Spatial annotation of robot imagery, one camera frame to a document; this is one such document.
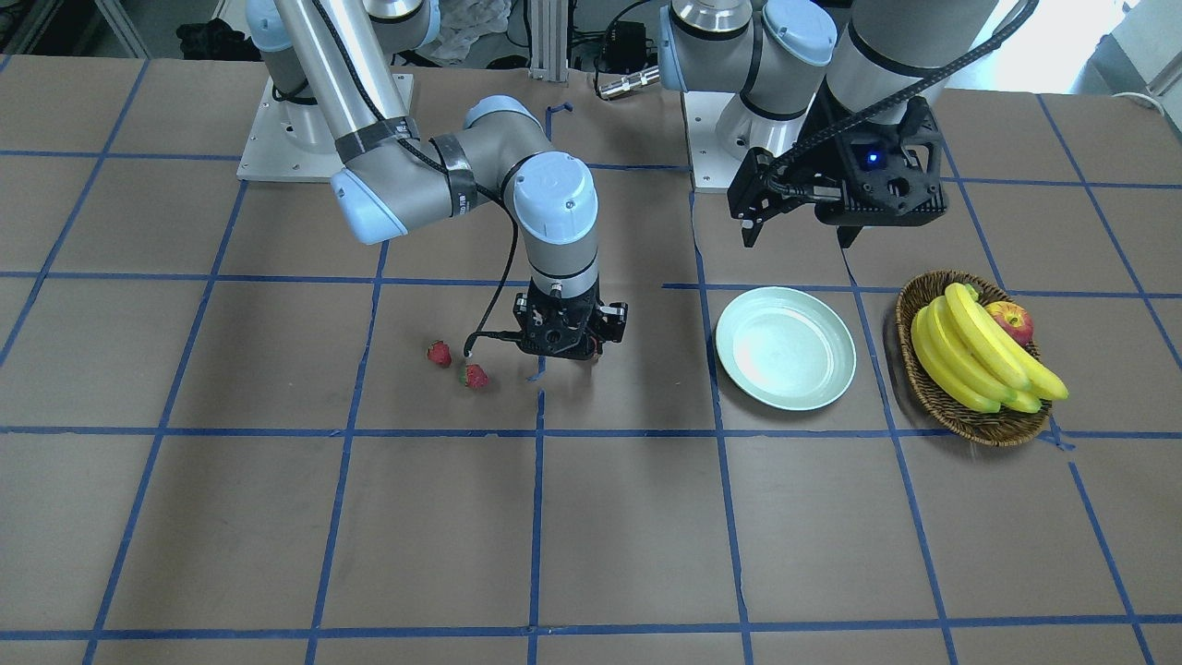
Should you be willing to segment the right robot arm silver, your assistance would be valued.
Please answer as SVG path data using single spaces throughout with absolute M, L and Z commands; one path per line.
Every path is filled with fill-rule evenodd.
M 595 176 L 558 151 L 515 98 L 494 94 L 465 128 L 418 137 L 390 63 L 439 37 L 435 1 L 249 1 L 249 35 L 278 103 L 317 111 L 320 144 L 340 167 L 329 182 L 363 245 L 379 245 L 493 202 L 526 248 L 531 282 L 518 330 L 495 332 L 535 357 L 595 359 L 623 340 L 626 304 L 599 293 Z

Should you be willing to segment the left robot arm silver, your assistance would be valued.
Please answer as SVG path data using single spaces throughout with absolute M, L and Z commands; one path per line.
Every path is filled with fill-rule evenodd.
M 730 97 L 717 139 L 736 172 L 730 219 L 751 248 L 810 207 L 847 248 L 866 227 L 920 227 L 948 208 L 934 104 L 987 56 L 992 1 L 671 1 L 660 13 L 665 89 Z

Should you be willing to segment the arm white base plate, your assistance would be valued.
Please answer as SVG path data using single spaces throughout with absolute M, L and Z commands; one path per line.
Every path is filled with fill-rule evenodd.
M 413 102 L 414 77 L 397 76 L 392 79 L 397 97 Z M 358 94 L 348 72 L 333 77 L 330 85 L 337 102 L 332 109 L 359 111 L 359 119 L 346 119 L 351 128 L 366 126 L 374 115 L 366 102 Z M 357 174 L 343 167 L 336 149 L 335 133 L 340 115 L 325 119 L 324 105 L 285 102 L 275 89 L 273 79 L 267 80 L 253 126 L 243 146 L 238 176 L 245 181 L 287 182 L 287 184 L 331 184 L 337 197 L 358 189 Z
M 805 115 L 771 119 L 743 105 L 739 94 L 691 91 L 683 94 L 686 138 L 696 193 L 727 193 L 743 155 L 752 146 L 774 156 L 788 151 Z

